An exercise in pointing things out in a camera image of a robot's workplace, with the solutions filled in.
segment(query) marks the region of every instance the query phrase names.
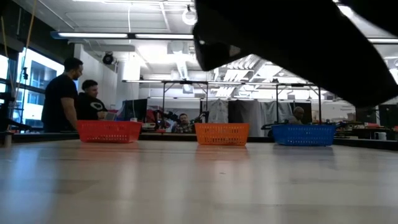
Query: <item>blue basket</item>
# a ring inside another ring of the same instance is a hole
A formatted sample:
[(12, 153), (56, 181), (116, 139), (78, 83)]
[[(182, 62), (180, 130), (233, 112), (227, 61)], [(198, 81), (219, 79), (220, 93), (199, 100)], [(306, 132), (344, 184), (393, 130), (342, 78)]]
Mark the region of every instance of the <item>blue basket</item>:
[(332, 125), (274, 125), (275, 142), (285, 146), (331, 146), (336, 126)]

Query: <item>black t-shirt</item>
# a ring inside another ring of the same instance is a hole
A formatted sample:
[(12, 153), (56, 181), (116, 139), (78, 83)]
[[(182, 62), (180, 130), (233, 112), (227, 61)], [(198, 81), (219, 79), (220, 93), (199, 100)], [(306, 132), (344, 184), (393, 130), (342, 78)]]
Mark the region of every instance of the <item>black t-shirt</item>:
[(76, 85), (67, 75), (54, 78), (45, 89), (42, 121), (46, 131), (73, 131), (73, 127), (63, 111), (61, 98), (73, 98), (76, 105)]
[(79, 93), (76, 111), (78, 119), (97, 120), (97, 112), (108, 110), (101, 100), (89, 96), (86, 93)]

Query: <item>person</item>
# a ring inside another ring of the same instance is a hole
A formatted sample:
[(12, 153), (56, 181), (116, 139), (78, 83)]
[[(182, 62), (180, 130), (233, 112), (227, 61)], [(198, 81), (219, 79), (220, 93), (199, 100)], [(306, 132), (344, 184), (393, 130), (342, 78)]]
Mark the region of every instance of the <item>person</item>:
[(108, 110), (104, 103), (97, 99), (98, 83), (94, 80), (86, 80), (81, 88), (84, 93), (79, 93), (77, 99), (77, 118), (84, 120), (104, 119)]
[(303, 124), (301, 120), (304, 117), (304, 109), (301, 106), (297, 106), (293, 110), (293, 117), (289, 119), (290, 124)]
[(176, 123), (172, 127), (172, 133), (192, 133), (192, 125), (189, 123), (188, 115), (182, 113), (178, 118), (180, 119), (180, 123)]
[(42, 122), (46, 133), (77, 130), (75, 103), (77, 90), (74, 80), (82, 76), (83, 62), (68, 58), (63, 74), (51, 80), (45, 89)]

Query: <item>red basket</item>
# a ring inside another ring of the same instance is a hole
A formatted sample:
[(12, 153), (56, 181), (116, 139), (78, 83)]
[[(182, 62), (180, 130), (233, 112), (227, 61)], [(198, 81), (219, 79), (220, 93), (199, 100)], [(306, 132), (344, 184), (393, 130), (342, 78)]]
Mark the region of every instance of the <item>red basket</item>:
[(129, 143), (138, 140), (142, 123), (132, 121), (78, 121), (82, 142)]
[(196, 123), (199, 144), (221, 146), (244, 146), (248, 141), (250, 124), (246, 123)]

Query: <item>table surface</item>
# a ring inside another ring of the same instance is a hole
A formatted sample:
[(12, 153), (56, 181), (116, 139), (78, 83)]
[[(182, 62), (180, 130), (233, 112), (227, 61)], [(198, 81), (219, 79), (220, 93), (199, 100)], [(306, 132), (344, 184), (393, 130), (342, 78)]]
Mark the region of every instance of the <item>table surface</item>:
[(397, 223), (398, 154), (80, 141), (0, 149), (0, 223)]

